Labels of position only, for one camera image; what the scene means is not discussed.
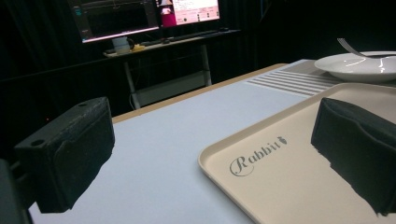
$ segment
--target fork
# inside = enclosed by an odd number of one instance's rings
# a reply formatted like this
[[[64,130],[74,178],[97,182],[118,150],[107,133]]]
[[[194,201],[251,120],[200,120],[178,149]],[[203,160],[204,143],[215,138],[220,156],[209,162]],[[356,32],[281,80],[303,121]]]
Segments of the fork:
[[[344,38],[337,38],[338,42],[341,44],[341,46],[344,47],[348,52],[353,53],[355,55],[364,57],[364,58],[372,58],[372,59],[379,59],[379,58],[386,58],[390,56],[396,56],[396,54],[376,54],[376,55],[366,55],[358,52],[357,50],[353,49],[350,47],[350,45],[347,43],[347,41]]]

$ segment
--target tray rim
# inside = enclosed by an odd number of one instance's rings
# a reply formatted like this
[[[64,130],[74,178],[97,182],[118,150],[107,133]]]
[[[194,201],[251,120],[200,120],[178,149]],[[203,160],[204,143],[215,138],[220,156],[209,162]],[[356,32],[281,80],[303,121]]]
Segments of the tray rim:
[[[367,83],[354,83],[354,82],[349,82],[349,83],[341,83],[332,86],[331,88],[327,89],[326,91],[323,91],[321,93],[318,93],[312,97],[309,97],[307,99],[302,100],[300,103],[297,103],[296,105],[289,106],[274,115],[262,119],[238,132],[232,133],[222,139],[220,139],[218,142],[209,145],[208,147],[205,147],[199,154],[198,156],[198,163],[199,166],[201,167],[201,170],[205,173],[205,175],[218,187],[221,189],[222,192],[224,192],[234,203],[237,204],[237,206],[245,212],[255,223],[261,223],[260,219],[256,217],[252,212],[250,212],[244,205],[242,205],[236,198],[229,192],[225,187],[223,187],[220,182],[210,174],[209,170],[205,167],[205,161],[210,157],[210,155],[213,155],[224,148],[231,146],[239,141],[244,140],[245,138],[249,137],[250,135],[259,132],[260,130],[269,127],[272,124],[275,124],[279,121],[281,121],[283,118],[286,116],[292,115],[294,113],[297,113],[298,111],[317,103],[321,98],[330,96],[334,93],[337,93],[338,91],[343,91],[347,89],[363,89],[365,88],[366,90],[370,91],[390,91],[390,92],[396,92],[396,88],[394,87],[389,87],[389,86],[381,86],[377,84],[367,84]]]

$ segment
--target tray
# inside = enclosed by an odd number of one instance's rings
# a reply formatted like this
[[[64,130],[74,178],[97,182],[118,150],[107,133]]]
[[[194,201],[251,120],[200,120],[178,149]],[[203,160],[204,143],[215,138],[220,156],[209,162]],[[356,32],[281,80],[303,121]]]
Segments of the tray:
[[[205,174],[255,222],[395,223],[377,215],[310,144],[323,97],[396,123],[396,89],[344,83],[205,148]]]

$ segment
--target monitor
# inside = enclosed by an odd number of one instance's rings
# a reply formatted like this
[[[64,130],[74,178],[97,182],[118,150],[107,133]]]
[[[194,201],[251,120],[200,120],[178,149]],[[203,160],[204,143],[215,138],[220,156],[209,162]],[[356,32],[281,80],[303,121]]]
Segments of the monitor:
[[[82,43],[159,29],[152,0],[68,0]]]
[[[218,0],[155,0],[162,28],[219,20]]]

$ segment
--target cup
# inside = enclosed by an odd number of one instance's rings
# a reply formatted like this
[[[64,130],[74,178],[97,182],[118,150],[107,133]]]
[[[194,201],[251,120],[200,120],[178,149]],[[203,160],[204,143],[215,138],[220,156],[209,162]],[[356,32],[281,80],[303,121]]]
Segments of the cup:
[[[129,45],[126,36],[114,38],[112,41],[114,50],[117,52],[117,54],[128,53],[131,50],[131,46]]]

